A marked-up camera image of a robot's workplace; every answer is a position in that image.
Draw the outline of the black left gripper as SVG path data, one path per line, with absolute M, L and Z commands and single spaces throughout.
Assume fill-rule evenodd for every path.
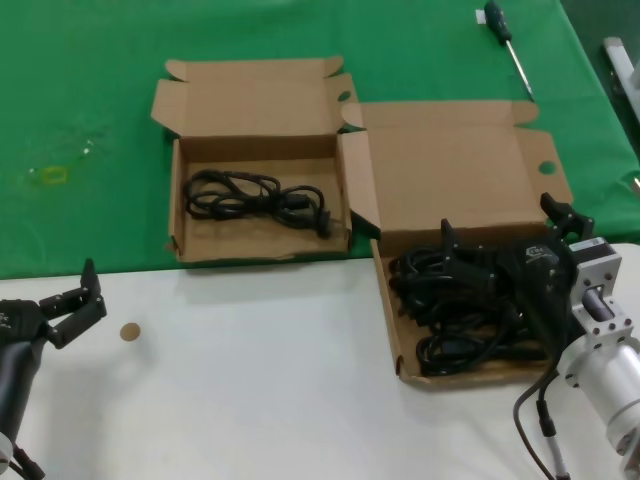
M 63 349 L 107 315 L 94 261 L 85 261 L 76 289 L 38 303 L 2 300 L 1 347 L 47 339 Z

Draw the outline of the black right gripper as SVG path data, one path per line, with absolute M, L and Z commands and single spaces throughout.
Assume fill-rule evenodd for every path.
M 443 273 L 477 291 L 495 292 L 498 266 L 529 332 L 549 356 L 559 357 L 568 342 L 569 293 L 576 277 L 565 238 L 592 238 L 595 222 L 548 192 L 541 195 L 540 207 L 552 232 L 512 239 L 497 248 L 460 246 L 455 229 L 442 219 Z

